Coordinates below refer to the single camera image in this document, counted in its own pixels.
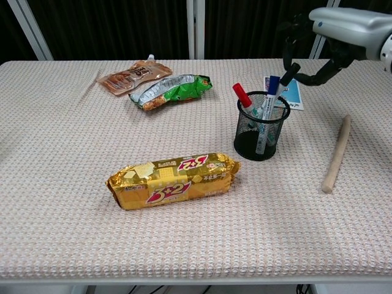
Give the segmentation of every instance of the red marker cap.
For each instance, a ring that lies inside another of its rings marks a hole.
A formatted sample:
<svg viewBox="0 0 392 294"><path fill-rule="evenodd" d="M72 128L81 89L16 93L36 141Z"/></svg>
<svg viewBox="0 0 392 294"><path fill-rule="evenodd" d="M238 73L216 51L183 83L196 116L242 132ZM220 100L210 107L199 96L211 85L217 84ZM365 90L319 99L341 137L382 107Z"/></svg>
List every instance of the red marker cap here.
<svg viewBox="0 0 392 294"><path fill-rule="evenodd" d="M238 99L241 101L243 107L247 108L252 105L252 101L249 99L249 96L245 93L240 83L235 84L233 86L233 90L235 94L237 94Z"/></svg>

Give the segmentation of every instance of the wooden stick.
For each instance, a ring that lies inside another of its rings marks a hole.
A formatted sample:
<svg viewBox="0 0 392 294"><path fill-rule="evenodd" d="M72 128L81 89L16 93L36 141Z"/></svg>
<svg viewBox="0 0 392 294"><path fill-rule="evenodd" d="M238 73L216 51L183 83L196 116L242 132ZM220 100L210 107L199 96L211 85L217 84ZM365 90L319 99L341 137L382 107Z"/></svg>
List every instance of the wooden stick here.
<svg viewBox="0 0 392 294"><path fill-rule="evenodd" d="M343 119L341 133L339 135L339 139L337 140L337 144L335 147L335 152L332 157L330 168L328 169L328 173L326 174L324 182L322 184L322 191L324 193L332 193L333 185L335 183L335 179L339 171L339 167L343 160L345 146L347 144L347 140L349 139L350 128L351 128L351 116L346 115L345 118Z"/></svg>

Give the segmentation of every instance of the blue marker cap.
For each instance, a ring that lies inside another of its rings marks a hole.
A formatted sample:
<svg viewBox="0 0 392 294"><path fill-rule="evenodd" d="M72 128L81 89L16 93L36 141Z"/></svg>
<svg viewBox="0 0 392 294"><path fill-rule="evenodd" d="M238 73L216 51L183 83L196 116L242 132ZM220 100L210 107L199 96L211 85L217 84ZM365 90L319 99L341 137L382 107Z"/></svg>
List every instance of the blue marker cap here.
<svg viewBox="0 0 392 294"><path fill-rule="evenodd" d="M268 95L276 95L277 88L279 87L279 80L281 78L274 75L269 77Z"/></svg>

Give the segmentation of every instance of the green snack bag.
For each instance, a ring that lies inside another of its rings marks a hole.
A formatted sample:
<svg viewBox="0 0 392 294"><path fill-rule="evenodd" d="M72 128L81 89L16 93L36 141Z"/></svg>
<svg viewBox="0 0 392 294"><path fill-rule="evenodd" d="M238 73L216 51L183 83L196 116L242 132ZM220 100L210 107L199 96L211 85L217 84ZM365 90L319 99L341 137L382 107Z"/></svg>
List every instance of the green snack bag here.
<svg viewBox="0 0 392 294"><path fill-rule="evenodd" d="M185 101L199 98L213 85L204 75L178 75L164 78L141 94L128 94L143 110L152 110L168 101Z"/></svg>

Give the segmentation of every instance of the card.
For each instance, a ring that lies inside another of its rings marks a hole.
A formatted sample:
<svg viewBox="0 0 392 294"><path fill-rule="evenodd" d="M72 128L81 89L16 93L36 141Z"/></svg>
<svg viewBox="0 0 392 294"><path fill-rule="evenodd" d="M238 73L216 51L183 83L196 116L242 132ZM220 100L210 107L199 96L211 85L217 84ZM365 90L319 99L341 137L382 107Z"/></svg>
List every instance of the card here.
<svg viewBox="0 0 392 294"><path fill-rule="evenodd" d="M268 87L270 86L270 77L264 77L263 81L264 91L268 91ZM292 80L287 85L281 96L287 101L291 109L304 110L300 86L296 80Z"/></svg>

